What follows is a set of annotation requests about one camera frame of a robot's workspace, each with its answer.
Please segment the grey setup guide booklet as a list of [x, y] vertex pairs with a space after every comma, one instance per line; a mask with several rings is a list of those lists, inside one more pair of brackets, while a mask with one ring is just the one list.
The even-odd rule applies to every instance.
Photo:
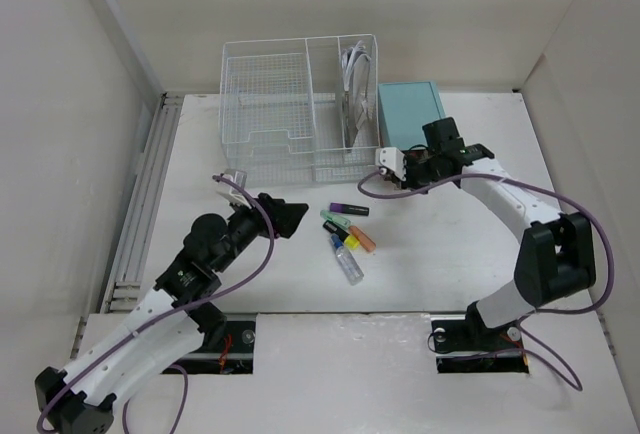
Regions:
[[370, 57], [360, 55], [347, 65], [343, 76], [341, 109], [345, 147], [348, 149], [354, 146], [358, 132], [368, 117], [370, 73]]

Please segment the clear blue-cap bottle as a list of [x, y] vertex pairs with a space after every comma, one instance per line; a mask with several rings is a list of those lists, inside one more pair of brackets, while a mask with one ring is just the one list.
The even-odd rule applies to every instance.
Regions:
[[348, 282], [355, 286], [364, 279], [364, 273], [362, 272], [357, 261], [349, 250], [345, 247], [344, 243], [340, 240], [337, 234], [330, 235], [331, 246], [334, 251], [334, 255], [342, 272], [345, 274]]

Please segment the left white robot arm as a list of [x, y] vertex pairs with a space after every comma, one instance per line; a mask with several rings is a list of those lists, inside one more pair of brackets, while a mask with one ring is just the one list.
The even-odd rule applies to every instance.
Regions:
[[102, 341], [61, 369], [35, 379], [41, 433], [105, 433], [116, 412], [150, 378], [198, 348], [223, 341], [220, 273], [257, 238], [290, 238], [309, 207], [261, 193], [228, 218], [204, 214], [138, 305]]

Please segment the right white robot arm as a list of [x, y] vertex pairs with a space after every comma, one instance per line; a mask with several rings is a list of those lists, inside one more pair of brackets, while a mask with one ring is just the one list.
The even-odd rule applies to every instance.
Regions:
[[590, 288], [596, 280], [592, 227], [520, 185], [482, 144], [464, 142], [451, 118], [424, 125], [426, 144], [399, 151], [399, 184], [418, 190], [445, 179], [487, 207], [519, 243], [511, 281], [468, 306], [465, 340], [477, 348], [495, 341], [518, 318]]

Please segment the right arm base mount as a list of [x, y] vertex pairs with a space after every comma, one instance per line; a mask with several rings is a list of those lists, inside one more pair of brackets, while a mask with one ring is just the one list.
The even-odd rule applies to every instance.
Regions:
[[529, 373], [515, 322], [484, 332], [473, 332], [463, 314], [436, 315], [430, 322], [428, 347], [439, 374]]

